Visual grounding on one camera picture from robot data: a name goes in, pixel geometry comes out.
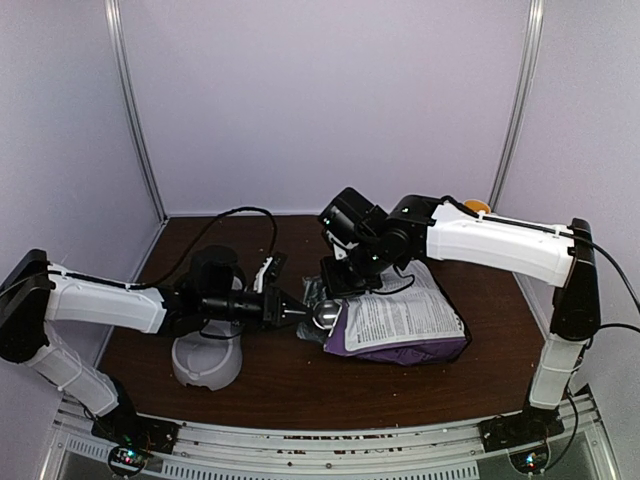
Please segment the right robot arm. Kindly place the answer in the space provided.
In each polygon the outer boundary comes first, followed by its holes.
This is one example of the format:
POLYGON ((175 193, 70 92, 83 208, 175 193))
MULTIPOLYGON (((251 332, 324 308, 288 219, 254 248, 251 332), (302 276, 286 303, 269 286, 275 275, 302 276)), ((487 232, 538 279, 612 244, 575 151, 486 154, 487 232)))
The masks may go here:
POLYGON ((335 298, 372 293, 389 268, 412 261, 460 261, 532 277, 554 287, 549 334, 522 412, 506 421, 530 442, 557 418, 578 357, 601 325, 590 225, 544 225, 476 212, 450 196, 407 195, 385 212, 352 187, 318 216, 333 249, 321 261, 327 292, 335 298))

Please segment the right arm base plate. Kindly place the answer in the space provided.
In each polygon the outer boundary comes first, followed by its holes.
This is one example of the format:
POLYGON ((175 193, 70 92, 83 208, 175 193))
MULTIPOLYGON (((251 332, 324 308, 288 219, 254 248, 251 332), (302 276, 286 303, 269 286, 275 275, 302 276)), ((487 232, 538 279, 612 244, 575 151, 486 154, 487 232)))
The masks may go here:
POLYGON ((498 415, 477 427, 486 453, 541 442, 565 431, 559 415, 546 410, 498 415))

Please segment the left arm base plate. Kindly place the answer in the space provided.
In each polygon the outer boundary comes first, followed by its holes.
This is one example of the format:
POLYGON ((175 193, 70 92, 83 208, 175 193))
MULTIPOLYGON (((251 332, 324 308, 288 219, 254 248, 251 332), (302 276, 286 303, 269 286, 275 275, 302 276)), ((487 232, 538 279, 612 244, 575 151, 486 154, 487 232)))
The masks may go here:
POLYGON ((180 426, 171 421, 140 416, 122 406, 103 416, 94 415, 91 433, 137 451, 171 454, 180 426))

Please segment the metal food scoop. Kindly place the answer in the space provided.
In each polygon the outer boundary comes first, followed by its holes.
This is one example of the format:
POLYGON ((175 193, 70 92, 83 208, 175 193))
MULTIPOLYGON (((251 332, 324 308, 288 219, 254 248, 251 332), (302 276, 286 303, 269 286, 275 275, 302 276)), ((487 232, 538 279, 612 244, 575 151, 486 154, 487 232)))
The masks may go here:
POLYGON ((326 299, 318 302, 312 313, 312 322, 320 330, 332 330, 339 320, 343 302, 340 300, 326 299))

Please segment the purple puppy food bag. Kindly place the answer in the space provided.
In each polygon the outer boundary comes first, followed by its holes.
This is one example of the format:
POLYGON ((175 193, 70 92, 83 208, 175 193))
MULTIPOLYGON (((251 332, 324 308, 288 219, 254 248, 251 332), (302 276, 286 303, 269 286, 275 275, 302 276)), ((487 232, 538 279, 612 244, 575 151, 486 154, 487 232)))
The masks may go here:
MULTIPOLYGON (((402 366, 456 361, 472 342, 471 332, 428 267, 413 261, 382 274, 383 290, 336 299, 343 308, 330 331, 312 320, 300 323, 299 339, 330 355, 402 366)), ((329 299, 319 277, 307 277, 303 301, 309 307, 329 299)))

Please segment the grey double pet bowl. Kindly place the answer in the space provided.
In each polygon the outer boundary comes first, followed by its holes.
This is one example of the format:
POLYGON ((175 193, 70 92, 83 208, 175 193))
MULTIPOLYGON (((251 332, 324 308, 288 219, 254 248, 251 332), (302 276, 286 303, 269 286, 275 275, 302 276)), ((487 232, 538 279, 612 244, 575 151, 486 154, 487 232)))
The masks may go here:
POLYGON ((171 350, 175 378, 184 386, 211 391, 229 386, 243 364, 241 333, 229 322, 210 321, 202 331, 175 339, 171 350))

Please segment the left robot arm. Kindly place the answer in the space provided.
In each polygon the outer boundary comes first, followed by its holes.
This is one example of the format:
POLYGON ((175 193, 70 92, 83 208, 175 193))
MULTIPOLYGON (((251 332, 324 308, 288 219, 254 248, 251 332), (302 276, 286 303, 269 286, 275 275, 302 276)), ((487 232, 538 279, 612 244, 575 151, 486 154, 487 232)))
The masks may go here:
POLYGON ((196 252, 173 285, 129 284, 92 277, 29 251, 1 285, 1 357, 25 364, 75 397, 96 426, 123 444, 144 435, 144 424, 115 378, 87 364, 55 332, 56 321, 80 321, 180 338, 213 321, 278 329, 311 317, 309 307, 274 285, 285 256, 269 256, 253 289, 234 250, 196 252))

